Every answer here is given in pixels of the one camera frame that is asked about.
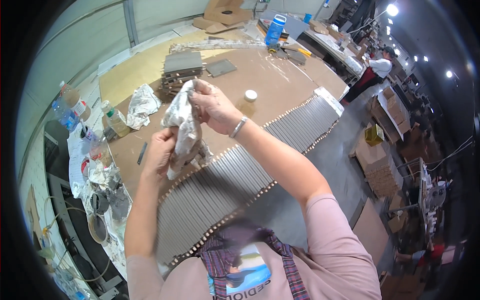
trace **light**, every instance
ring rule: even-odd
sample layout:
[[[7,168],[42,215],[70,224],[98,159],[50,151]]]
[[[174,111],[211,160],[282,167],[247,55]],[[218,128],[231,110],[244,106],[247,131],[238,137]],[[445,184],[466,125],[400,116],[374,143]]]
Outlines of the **light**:
[[[393,4],[389,4],[389,5],[387,6],[387,13],[388,13],[389,15],[395,17],[396,14],[398,13],[398,8],[397,8],[395,5],[393,5]]]

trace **right hand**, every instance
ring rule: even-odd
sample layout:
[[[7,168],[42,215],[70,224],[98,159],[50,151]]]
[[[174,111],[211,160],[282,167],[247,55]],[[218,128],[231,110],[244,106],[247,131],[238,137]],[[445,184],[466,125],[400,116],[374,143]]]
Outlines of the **right hand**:
[[[193,87],[188,96],[199,108],[200,121],[220,134],[232,134],[243,114],[218,87],[201,79],[194,79]]]

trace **left hand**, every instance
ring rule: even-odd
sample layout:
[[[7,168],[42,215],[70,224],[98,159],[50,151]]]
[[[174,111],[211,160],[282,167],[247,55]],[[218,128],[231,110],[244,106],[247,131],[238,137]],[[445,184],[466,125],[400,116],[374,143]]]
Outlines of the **left hand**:
[[[175,149],[177,142],[178,127],[168,127],[152,135],[148,145],[143,176],[159,176],[164,178],[168,170],[170,155]]]

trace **silver bracelet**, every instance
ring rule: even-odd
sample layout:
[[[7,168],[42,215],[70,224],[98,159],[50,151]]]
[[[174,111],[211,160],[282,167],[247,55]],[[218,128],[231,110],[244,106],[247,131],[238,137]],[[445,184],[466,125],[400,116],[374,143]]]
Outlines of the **silver bracelet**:
[[[232,134],[230,135],[230,138],[231,138],[231,139],[235,138],[235,136],[236,136],[237,133],[240,131],[240,129],[242,128],[242,126],[247,122],[247,120],[248,120],[247,116],[241,117],[241,120],[240,120],[240,122],[238,123],[237,127],[235,127],[235,129],[233,130]]]

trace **blue water bottle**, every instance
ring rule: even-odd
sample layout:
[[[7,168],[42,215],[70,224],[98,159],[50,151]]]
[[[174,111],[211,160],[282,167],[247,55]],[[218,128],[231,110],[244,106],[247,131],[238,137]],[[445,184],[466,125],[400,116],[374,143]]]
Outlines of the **blue water bottle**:
[[[280,35],[282,34],[283,26],[287,22],[287,17],[281,14],[276,14],[273,22],[270,24],[267,35],[265,36],[265,43],[268,45],[276,44]]]
[[[53,112],[57,120],[65,127],[69,132],[75,130],[78,124],[78,117],[75,116],[74,112],[67,106],[61,97],[58,97],[57,100],[52,103]]]

